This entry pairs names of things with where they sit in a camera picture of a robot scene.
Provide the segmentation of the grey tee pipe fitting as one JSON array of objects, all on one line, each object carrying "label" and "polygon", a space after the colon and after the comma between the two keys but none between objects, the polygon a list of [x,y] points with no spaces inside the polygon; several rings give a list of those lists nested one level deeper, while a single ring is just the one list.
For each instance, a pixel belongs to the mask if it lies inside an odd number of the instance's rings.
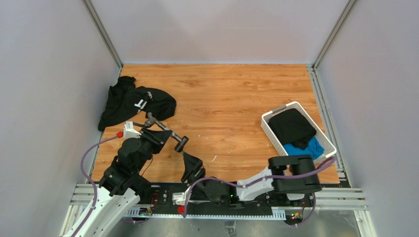
[{"label": "grey tee pipe fitting", "polygon": [[178,142],[181,141],[181,137],[177,135],[174,131],[172,131],[171,137]]}]

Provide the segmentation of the grey faucet with lever handle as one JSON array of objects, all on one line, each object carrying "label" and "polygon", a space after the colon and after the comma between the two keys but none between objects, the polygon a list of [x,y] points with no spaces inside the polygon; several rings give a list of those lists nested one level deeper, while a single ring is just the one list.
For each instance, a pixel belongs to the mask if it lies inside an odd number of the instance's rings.
[{"label": "grey faucet with lever handle", "polygon": [[156,119],[151,112],[146,113],[147,120],[144,122],[144,124],[132,122],[134,126],[142,127],[142,128],[150,128],[153,125],[157,125],[161,130],[170,130],[168,126],[163,124],[161,121]]}]

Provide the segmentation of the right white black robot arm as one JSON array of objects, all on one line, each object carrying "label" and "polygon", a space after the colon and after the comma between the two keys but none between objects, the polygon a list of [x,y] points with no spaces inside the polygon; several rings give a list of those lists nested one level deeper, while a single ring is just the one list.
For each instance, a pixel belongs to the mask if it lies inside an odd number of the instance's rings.
[{"label": "right white black robot arm", "polygon": [[199,175],[187,179],[186,191],[172,196],[175,205],[186,206],[192,202],[192,194],[199,191],[209,202],[226,203],[236,198],[238,201],[253,201],[263,193],[273,191],[283,194],[283,201],[290,206],[302,200],[303,194],[320,191],[318,174],[328,168],[330,159],[315,165],[310,155],[271,157],[268,166],[258,174],[235,182],[215,177],[205,177],[204,170]]}]

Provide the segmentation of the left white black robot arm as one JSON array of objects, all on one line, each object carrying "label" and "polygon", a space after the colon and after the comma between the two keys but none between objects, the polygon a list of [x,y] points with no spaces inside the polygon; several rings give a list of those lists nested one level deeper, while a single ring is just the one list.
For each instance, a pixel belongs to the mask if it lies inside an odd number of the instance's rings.
[{"label": "left white black robot arm", "polygon": [[80,218],[64,235],[66,237],[106,237],[137,203],[147,203],[152,196],[151,183],[139,174],[146,161],[158,154],[172,136],[171,130],[141,129],[138,135],[124,133],[122,146],[98,184],[93,198]]}]

